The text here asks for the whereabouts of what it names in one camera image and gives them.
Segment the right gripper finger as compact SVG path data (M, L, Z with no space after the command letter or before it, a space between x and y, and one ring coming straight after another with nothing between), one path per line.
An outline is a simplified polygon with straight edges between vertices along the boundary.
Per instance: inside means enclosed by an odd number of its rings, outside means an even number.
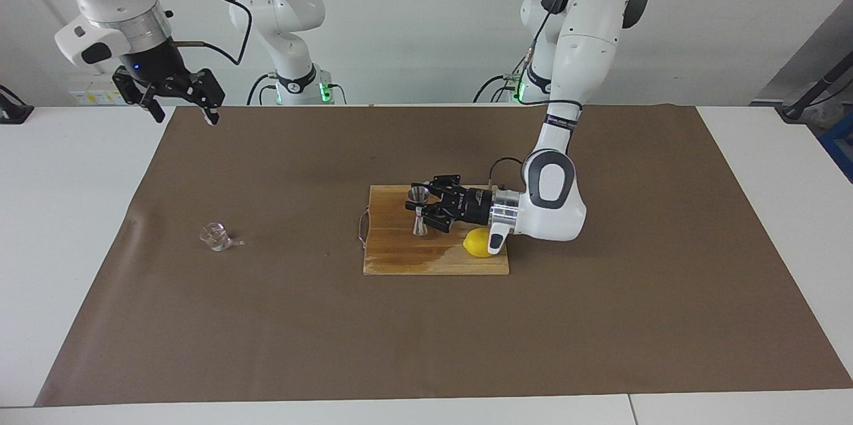
M138 106L145 110L155 122L162 123L165 120L165 112L156 99L155 87L147 85L141 89L125 67L118 67L112 75L112 80L122 100L128 105Z
M220 115L217 109L225 100L225 92L209 68L203 68L197 73L189 73L181 85L184 101L200 107L208 125L216 127Z

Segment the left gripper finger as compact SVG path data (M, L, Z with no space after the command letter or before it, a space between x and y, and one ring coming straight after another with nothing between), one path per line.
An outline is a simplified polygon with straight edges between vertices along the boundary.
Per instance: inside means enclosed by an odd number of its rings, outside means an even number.
M450 233L452 224L460 218L460 213L446 209L423 209L421 218L427 227L434 228L440 232Z
M439 203L444 196L453 197L461 186L460 175L436 175L431 180L412 183L412 203Z

